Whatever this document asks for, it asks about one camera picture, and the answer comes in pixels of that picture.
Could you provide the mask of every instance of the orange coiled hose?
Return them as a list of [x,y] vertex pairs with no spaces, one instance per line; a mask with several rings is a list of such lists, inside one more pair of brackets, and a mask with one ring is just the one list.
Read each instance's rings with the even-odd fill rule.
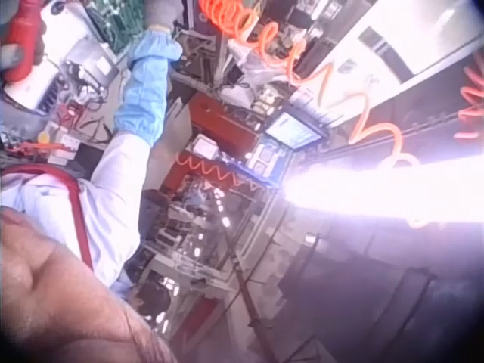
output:
[[[219,182],[223,182],[226,179],[229,179],[229,181],[232,182],[232,184],[235,185],[236,187],[239,187],[242,184],[244,184],[244,181],[239,180],[233,172],[226,172],[225,174],[222,174],[218,165],[212,165],[209,168],[207,168],[206,163],[203,160],[194,161],[194,158],[191,155],[188,156],[185,160],[180,160],[180,155],[177,155],[176,163],[180,166],[187,165],[188,168],[190,168],[190,170],[193,170],[194,172],[198,171],[202,175],[209,175],[215,170],[216,176]],[[256,183],[250,180],[249,180],[249,186],[251,191],[255,191],[259,187]]]
[[[200,8],[204,14],[225,34],[235,38],[242,45],[253,49],[259,56],[271,67],[285,67],[288,81],[291,85],[301,86],[316,79],[321,80],[321,87],[318,93],[318,106],[322,105],[324,92],[327,84],[333,75],[334,65],[332,63],[325,64],[319,71],[314,72],[311,76],[301,79],[294,73],[293,68],[296,61],[306,49],[306,41],[297,42],[291,49],[289,56],[286,59],[277,59],[267,54],[266,48],[268,44],[274,40],[278,34],[279,25],[276,22],[271,22],[262,29],[259,40],[256,42],[248,42],[244,40],[243,34],[249,29],[253,28],[258,21],[257,13],[245,8],[241,0],[199,0]],[[370,113],[370,100],[366,92],[356,92],[347,95],[335,107],[353,98],[361,98],[363,102],[363,111],[356,123],[353,133],[349,137],[349,144],[356,144],[370,135],[377,132],[391,132],[395,139],[392,153],[389,157],[380,163],[380,167],[394,167],[394,165],[402,160],[411,165],[420,164],[418,159],[407,153],[402,152],[403,136],[399,127],[392,123],[379,123],[365,128]],[[414,228],[419,228],[425,223],[419,221],[409,221],[409,224]]]
[[[471,124],[472,121],[476,119],[476,117],[483,117],[484,116],[484,106],[482,103],[482,99],[484,98],[484,59],[482,59],[482,55],[475,53],[474,59],[476,60],[477,66],[480,71],[480,75],[477,74],[474,70],[470,67],[465,67],[464,72],[466,73],[467,77],[478,87],[462,87],[461,88],[461,95],[462,97],[469,102],[470,107],[460,110],[458,112],[459,119],[461,119],[464,123]],[[458,132],[454,135],[455,138],[463,138],[463,139],[473,139],[478,138],[480,133],[475,132]]]

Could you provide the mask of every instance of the blue sleeve cover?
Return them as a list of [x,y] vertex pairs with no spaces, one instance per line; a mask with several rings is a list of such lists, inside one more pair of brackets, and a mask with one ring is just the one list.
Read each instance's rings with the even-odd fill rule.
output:
[[160,138],[165,121],[169,62],[177,61],[182,47],[169,34],[147,30],[128,55],[131,78],[124,102],[114,115],[117,132],[130,132],[151,147]]

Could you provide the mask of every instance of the red suspender strap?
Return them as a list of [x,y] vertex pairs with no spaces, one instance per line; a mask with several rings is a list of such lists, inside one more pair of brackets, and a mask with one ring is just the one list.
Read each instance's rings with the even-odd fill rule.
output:
[[17,173],[35,175],[49,174],[66,185],[66,188],[69,191],[69,201],[73,211],[74,225],[76,226],[76,236],[81,251],[81,259],[91,270],[93,270],[91,253],[89,252],[88,235],[85,229],[84,214],[82,213],[81,200],[79,199],[80,189],[77,180],[65,171],[48,164],[11,166],[2,171],[2,176]]

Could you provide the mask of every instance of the display screen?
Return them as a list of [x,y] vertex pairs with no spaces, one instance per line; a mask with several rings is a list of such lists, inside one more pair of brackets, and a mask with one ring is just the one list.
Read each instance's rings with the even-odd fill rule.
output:
[[284,112],[266,133],[291,149],[299,149],[321,138],[308,126]]

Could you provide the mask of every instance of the green circuit board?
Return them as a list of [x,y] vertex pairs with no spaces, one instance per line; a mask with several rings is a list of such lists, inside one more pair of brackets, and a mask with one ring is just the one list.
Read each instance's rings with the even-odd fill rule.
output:
[[91,0],[86,10],[116,55],[143,31],[143,0]]

